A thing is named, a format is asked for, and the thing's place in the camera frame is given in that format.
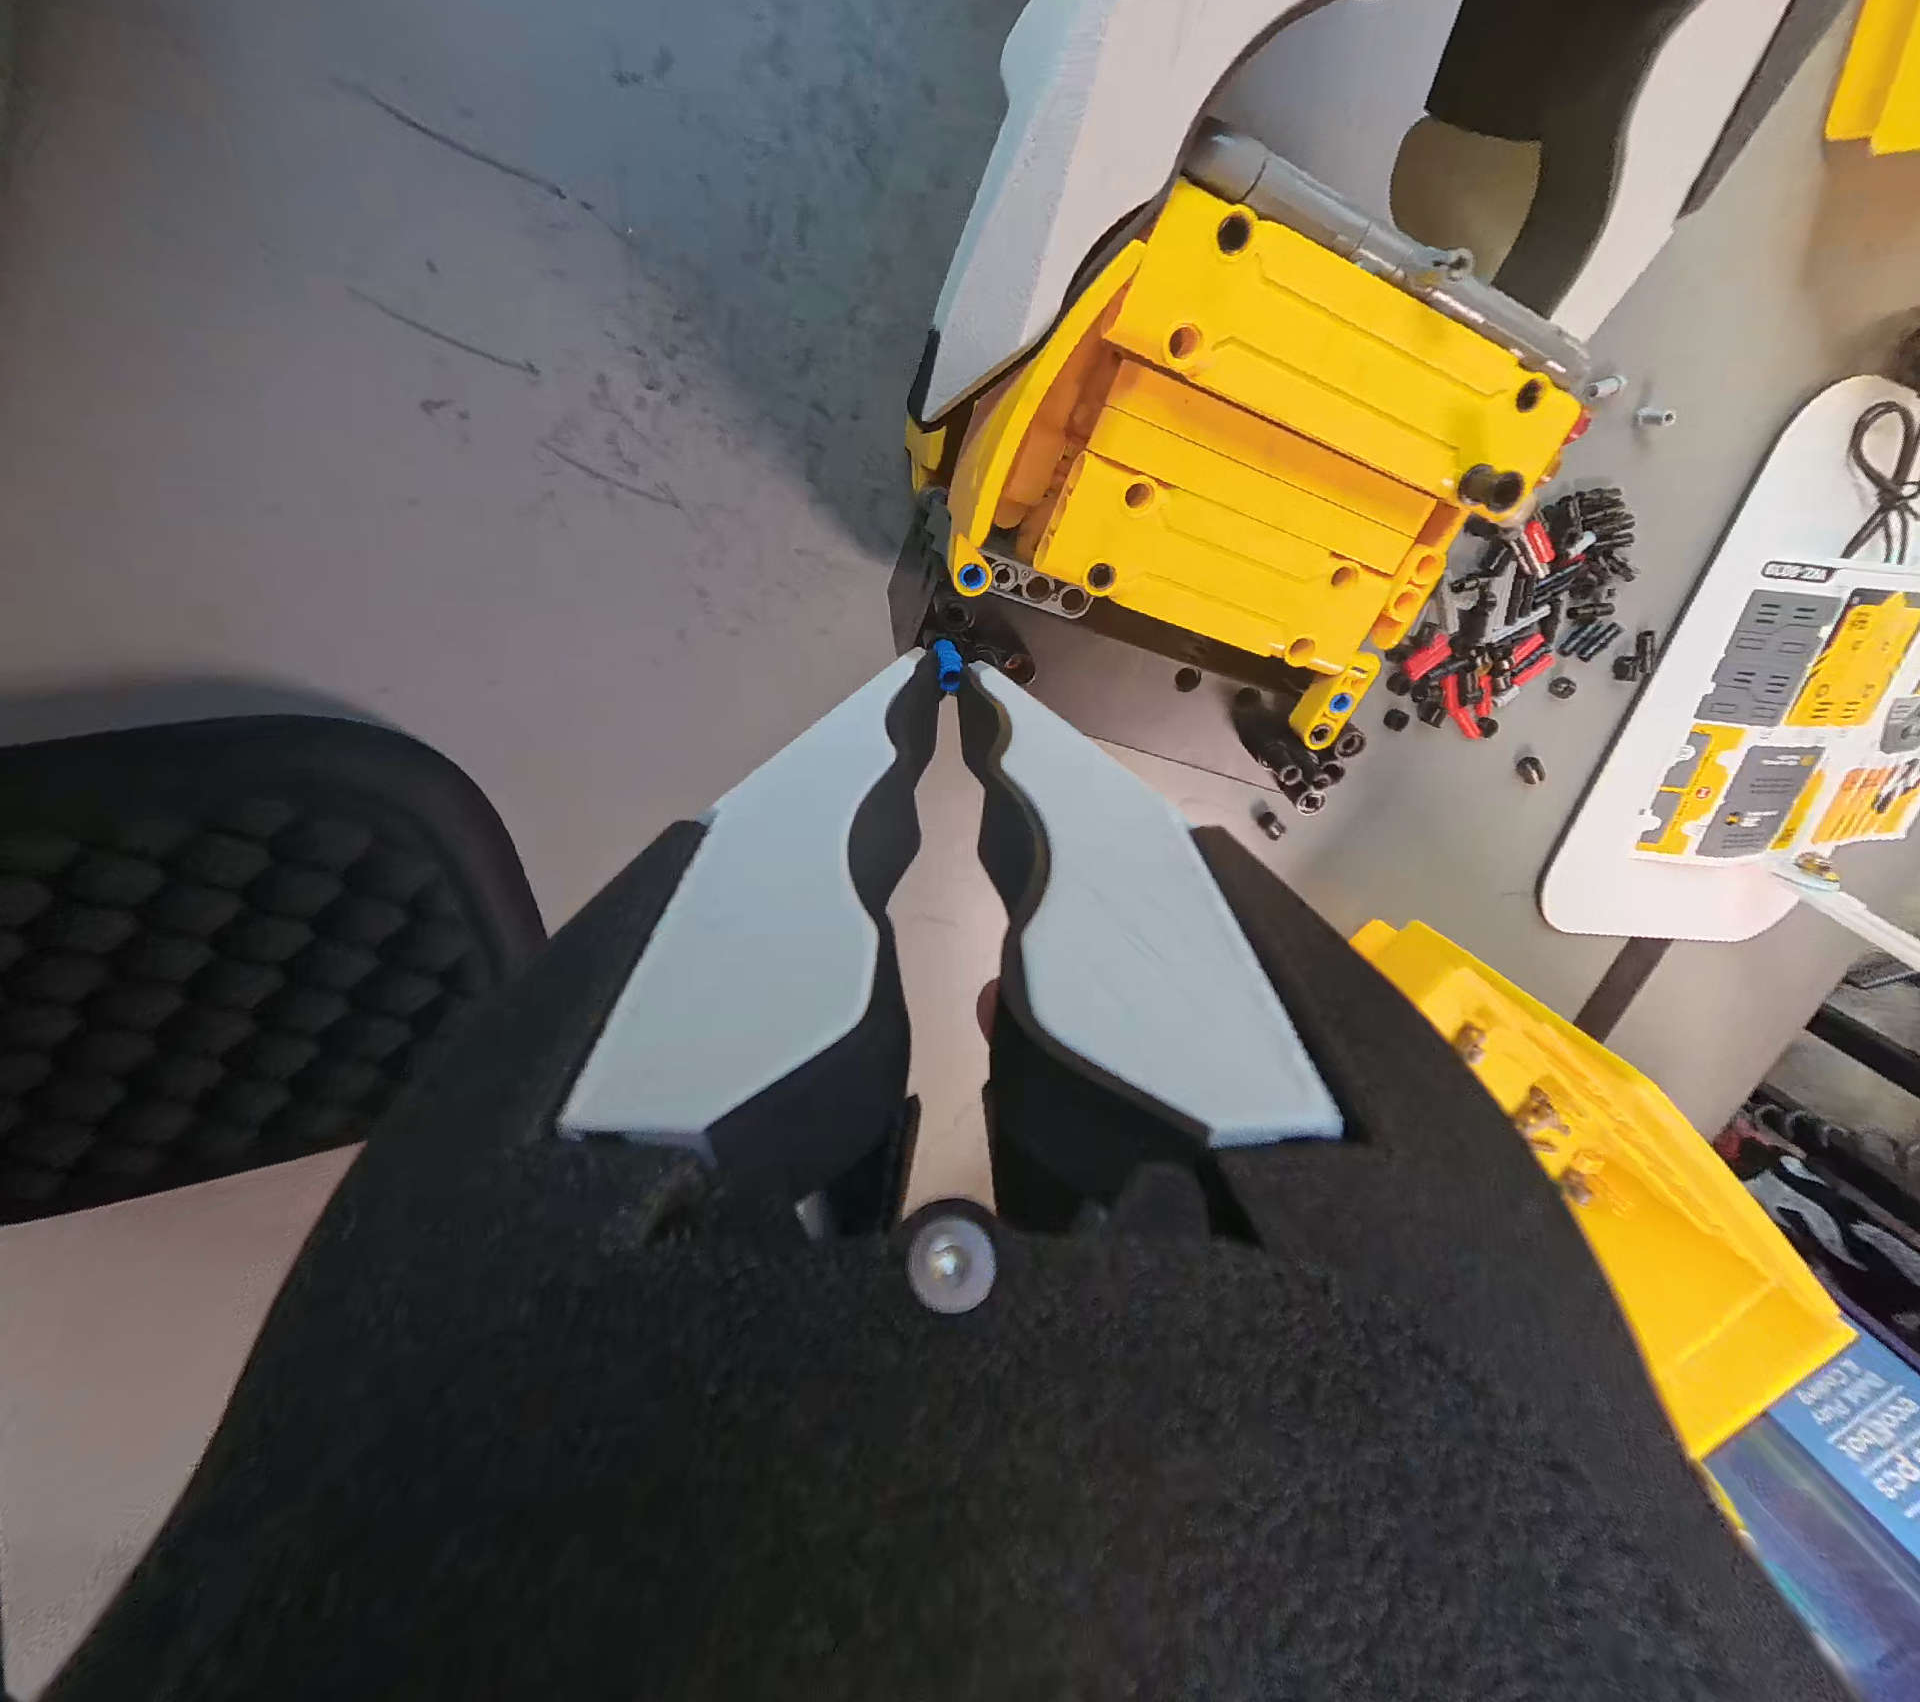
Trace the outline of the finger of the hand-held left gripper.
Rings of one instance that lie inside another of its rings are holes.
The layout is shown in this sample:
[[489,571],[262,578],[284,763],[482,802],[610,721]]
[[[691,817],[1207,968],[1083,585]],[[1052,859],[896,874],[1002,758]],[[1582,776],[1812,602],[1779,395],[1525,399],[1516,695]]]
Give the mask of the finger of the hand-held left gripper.
[[1716,184],[1791,0],[1462,0],[1427,117],[1531,145],[1492,278],[1545,321],[1605,321]]
[[1031,354],[1087,262],[1172,180],[1238,62],[1329,0],[1028,0],[1004,119],[911,386],[913,425]]

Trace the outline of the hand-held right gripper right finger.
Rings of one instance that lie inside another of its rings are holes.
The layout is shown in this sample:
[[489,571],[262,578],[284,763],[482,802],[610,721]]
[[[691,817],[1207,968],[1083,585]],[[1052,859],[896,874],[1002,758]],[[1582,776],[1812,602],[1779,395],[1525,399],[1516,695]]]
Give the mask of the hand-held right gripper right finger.
[[1046,1055],[1201,1146],[1344,1122],[1185,817],[981,661],[959,689],[1000,1000]]

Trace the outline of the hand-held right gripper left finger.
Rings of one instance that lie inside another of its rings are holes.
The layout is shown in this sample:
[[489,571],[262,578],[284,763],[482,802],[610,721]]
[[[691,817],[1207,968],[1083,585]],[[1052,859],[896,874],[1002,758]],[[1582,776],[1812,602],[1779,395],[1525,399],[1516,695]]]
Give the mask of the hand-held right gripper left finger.
[[904,1098],[887,907],[920,846],[928,759],[930,656],[913,650],[706,811],[560,1135],[868,1148]]

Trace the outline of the black lego connector assembly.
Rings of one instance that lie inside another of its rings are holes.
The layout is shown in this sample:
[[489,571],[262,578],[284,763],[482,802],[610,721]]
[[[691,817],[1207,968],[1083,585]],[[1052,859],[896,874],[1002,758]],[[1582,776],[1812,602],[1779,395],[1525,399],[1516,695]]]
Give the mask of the black lego connector assembly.
[[941,695],[954,696],[972,665],[1028,687],[1037,665],[1028,645],[989,602],[937,598],[924,611],[918,643],[935,658]]

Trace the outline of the yellow lego vehicle model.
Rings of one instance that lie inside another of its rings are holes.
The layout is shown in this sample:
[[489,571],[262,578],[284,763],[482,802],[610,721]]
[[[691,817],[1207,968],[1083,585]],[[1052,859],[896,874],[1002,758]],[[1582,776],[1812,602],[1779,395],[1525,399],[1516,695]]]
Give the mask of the yellow lego vehicle model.
[[970,415],[909,425],[894,647],[989,602],[1092,739],[1320,811],[1470,523],[1520,523],[1582,341],[1207,123],[1153,215]]

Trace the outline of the pile of mixed lego parts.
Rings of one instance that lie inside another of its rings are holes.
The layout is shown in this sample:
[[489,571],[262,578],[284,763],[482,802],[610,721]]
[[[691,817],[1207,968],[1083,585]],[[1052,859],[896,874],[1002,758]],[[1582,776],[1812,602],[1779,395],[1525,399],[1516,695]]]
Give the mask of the pile of mixed lego parts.
[[1462,1020],[1451,1046],[1562,1202],[1571,1211],[1584,1211],[1594,1202],[1592,1170],[1547,1072],[1560,1059],[1557,1050],[1527,1026],[1496,1026],[1488,1017]]

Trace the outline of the pile of small lego pins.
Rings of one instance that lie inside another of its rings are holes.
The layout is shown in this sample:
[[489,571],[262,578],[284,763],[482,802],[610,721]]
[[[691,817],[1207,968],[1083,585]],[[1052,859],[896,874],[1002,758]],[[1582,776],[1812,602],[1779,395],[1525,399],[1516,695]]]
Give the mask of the pile of small lego pins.
[[1634,678],[1645,641],[1627,634],[1625,597],[1638,541],[1618,486],[1558,491],[1516,524],[1470,523],[1466,561],[1385,656],[1379,728],[1486,745],[1533,702],[1571,698],[1582,669],[1618,661]]

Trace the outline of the yellow plastic bin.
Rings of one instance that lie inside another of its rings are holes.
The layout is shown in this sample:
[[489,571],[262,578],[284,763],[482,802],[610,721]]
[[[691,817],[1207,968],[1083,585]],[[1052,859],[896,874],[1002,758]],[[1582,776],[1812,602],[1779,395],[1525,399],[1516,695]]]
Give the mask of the yellow plastic bin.
[[1862,0],[1823,138],[1869,154],[1917,153],[1917,0]]

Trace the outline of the white book stand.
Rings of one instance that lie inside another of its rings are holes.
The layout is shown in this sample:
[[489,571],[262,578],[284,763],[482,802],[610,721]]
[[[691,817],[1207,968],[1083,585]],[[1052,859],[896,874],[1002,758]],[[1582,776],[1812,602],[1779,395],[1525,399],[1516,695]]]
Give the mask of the white book stand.
[[1705,678],[1730,597],[1775,560],[1891,563],[1917,587],[1917,399],[1897,382],[1856,375],[1812,397],[1782,428],[1693,584],[1677,621],[1542,876],[1542,918],[1573,937],[1738,944],[1808,907],[1915,967],[1915,935],[1849,893],[1836,857],[1767,856],[1738,863],[1660,863],[1632,854],[1647,787],[1684,728],[1681,696]]

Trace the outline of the yellow divided parts bin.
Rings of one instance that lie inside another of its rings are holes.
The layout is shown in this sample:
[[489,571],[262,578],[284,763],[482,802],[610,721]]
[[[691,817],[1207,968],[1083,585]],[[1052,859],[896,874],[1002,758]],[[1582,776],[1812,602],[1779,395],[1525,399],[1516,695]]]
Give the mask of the yellow divided parts bin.
[[1351,948],[1451,1046],[1466,1018],[1527,1026],[1594,1202],[1571,1211],[1693,1464],[1705,1464],[1853,1338],[1840,1309],[1668,1096],[1570,1020],[1422,922],[1366,922]]

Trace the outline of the black white patterned cloth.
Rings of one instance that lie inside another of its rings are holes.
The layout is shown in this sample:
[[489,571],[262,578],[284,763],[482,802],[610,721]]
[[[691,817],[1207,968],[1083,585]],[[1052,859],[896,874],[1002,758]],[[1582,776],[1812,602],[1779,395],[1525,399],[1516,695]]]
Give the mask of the black white patterned cloth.
[[1834,1120],[1760,1087],[1714,1146],[1827,1290],[1860,1324],[1914,1359],[1915,1139]]

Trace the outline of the blue cardboard box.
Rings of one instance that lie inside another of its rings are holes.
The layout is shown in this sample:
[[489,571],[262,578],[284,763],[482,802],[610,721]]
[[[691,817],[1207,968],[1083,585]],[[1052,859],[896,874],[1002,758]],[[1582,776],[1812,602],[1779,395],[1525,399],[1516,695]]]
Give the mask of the blue cardboard box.
[[1706,1473],[1853,1699],[1917,1697],[1917,1379],[1869,1331],[1721,1444]]

